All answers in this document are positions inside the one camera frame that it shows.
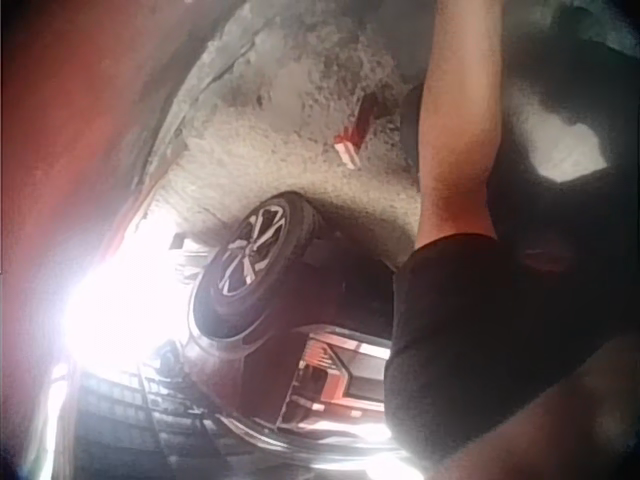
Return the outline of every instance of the car wheel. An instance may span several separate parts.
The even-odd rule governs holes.
[[[199,289],[207,289],[222,332],[232,337],[249,328],[277,296],[316,236],[320,216],[299,193],[262,202],[238,225],[207,267]]]

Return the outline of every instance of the sleeve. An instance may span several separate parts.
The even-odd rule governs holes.
[[[414,252],[395,279],[385,372],[387,422],[404,448],[436,465],[597,350],[597,329],[582,324],[576,335],[584,318],[547,283],[490,237],[454,235]]]

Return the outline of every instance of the tire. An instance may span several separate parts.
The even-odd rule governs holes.
[[[230,252],[230,246],[246,233],[247,228],[252,228],[252,218],[257,218],[260,212],[269,208],[282,209],[285,222],[277,242],[274,242],[267,266],[257,274],[253,283],[235,294],[225,294],[219,282],[228,268],[225,257]],[[212,308],[226,320],[220,325],[221,330],[225,331],[216,336],[237,336],[257,321],[286,284],[291,265],[304,254],[319,232],[320,225],[318,213],[296,192],[275,195],[249,212],[207,266],[198,287],[208,290]]]

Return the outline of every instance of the black t-shirt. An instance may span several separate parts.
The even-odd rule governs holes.
[[[395,280],[385,373],[394,436],[423,461],[446,459],[628,328],[628,292],[592,272],[523,267],[482,235],[417,250]]]

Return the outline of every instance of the wheel rim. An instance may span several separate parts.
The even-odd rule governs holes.
[[[222,257],[218,291],[232,297],[253,285],[266,271],[280,245],[287,218],[282,207],[269,205],[238,229]]]

